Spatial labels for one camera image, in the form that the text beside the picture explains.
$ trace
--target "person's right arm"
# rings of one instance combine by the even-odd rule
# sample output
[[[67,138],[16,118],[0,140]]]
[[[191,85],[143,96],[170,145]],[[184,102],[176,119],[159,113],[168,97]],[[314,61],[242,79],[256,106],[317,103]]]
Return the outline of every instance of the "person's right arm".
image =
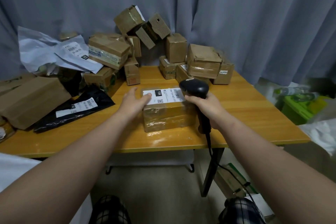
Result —
[[[335,223],[336,184],[230,115],[211,93],[186,96],[210,119],[282,223]]]

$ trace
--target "clear plastic bottle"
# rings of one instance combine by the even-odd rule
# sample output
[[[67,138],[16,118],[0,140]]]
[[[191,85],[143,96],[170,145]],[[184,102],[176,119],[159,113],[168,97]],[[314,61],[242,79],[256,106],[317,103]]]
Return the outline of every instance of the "clear plastic bottle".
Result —
[[[294,95],[292,98],[295,102],[307,102],[307,101],[313,101],[319,97],[318,92],[310,92],[306,94],[298,94]]]
[[[309,89],[307,87],[282,87],[274,90],[274,93],[279,96],[299,95],[309,93]]]

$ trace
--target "tabletop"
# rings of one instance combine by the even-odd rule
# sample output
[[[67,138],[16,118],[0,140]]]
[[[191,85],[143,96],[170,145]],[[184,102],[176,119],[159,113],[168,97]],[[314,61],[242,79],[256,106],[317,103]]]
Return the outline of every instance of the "tabletop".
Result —
[[[159,86],[166,89],[178,85],[175,79],[165,80],[157,66],[141,67],[140,78],[141,83],[135,85],[138,87],[137,98],[140,98],[140,89],[142,88]],[[14,136],[0,144],[0,152],[27,158],[51,156],[108,119],[119,108],[123,95],[131,87],[134,86],[127,86],[126,82],[123,83],[112,97],[115,102],[114,106],[59,128],[40,134],[18,130]],[[210,84],[210,91],[216,95],[230,114],[274,144],[305,143],[310,140],[237,72],[234,72],[229,85]],[[227,147],[225,139],[218,130],[212,130],[211,141],[213,148]],[[207,143],[205,137],[197,132],[196,126],[145,133],[142,115],[139,114],[125,129],[115,152],[200,148],[207,148]]]

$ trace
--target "barcode scanner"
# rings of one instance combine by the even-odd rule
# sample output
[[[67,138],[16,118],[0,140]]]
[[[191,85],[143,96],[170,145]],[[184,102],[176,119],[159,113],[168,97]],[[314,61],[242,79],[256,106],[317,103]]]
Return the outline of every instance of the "barcode scanner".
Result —
[[[199,98],[206,99],[209,86],[206,82],[201,81],[199,79],[190,78],[186,79],[180,82],[179,87],[182,91],[184,91],[186,94],[191,96],[196,96]],[[211,132],[211,125],[210,120],[207,116],[205,116],[201,110],[196,106],[196,112],[199,120],[199,127],[198,131],[201,134],[209,135]]]

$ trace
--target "person's left hand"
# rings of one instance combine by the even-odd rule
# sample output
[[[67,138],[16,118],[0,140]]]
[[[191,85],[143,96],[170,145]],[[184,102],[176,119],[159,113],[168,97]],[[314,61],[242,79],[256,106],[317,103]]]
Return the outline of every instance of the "person's left hand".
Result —
[[[134,119],[152,98],[152,95],[148,93],[146,95],[143,95],[141,99],[136,99],[136,90],[137,87],[133,87],[129,90],[129,92],[125,93],[123,97],[123,102],[121,103],[117,111],[117,113],[125,117],[127,121]]]

